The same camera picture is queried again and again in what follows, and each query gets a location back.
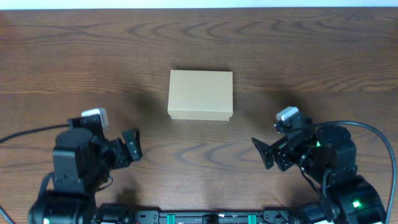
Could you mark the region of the cardboard box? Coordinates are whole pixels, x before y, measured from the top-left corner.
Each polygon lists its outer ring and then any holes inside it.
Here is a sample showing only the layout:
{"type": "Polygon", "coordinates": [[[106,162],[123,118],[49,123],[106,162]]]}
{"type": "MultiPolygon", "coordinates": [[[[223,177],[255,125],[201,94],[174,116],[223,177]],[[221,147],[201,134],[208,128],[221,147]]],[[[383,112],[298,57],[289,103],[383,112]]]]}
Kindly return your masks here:
{"type": "Polygon", "coordinates": [[[233,115],[233,73],[171,70],[167,111],[172,119],[229,121],[233,115]]]}

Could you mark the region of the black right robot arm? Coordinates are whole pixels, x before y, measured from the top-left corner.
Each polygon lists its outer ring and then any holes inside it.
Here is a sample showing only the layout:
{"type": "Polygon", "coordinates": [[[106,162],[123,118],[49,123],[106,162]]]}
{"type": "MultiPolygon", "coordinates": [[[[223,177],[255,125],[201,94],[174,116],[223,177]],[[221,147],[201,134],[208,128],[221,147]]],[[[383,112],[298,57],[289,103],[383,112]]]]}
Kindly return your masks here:
{"type": "Polygon", "coordinates": [[[270,169],[297,166],[310,184],[318,183],[317,202],[290,212],[290,223],[385,223],[387,212],[376,189],[357,173],[356,146],[340,125],[278,127],[285,136],[268,145],[252,143],[270,169]]]}

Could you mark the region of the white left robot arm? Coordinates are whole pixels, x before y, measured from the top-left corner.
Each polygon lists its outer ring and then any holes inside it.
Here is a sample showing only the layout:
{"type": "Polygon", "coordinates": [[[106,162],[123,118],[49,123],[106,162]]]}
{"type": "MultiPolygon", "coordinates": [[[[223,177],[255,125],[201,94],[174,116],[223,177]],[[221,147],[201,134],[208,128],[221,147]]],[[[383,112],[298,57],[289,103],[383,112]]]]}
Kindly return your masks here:
{"type": "Polygon", "coordinates": [[[130,208],[96,206],[95,194],[111,180],[110,172],[142,157],[140,132],[130,129],[121,139],[108,140],[102,131],[73,128],[59,134],[53,149],[54,172],[43,179],[28,222],[134,223],[130,208]]]}

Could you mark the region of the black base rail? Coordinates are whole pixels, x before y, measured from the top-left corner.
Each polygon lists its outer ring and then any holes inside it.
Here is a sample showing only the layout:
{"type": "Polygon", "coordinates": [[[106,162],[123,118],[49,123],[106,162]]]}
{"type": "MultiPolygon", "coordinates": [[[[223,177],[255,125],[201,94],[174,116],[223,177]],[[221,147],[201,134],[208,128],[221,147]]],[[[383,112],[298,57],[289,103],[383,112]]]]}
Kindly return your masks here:
{"type": "Polygon", "coordinates": [[[92,223],[131,224],[276,224],[289,223],[290,210],[160,210],[121,204],[103,204],[92,223]]]}

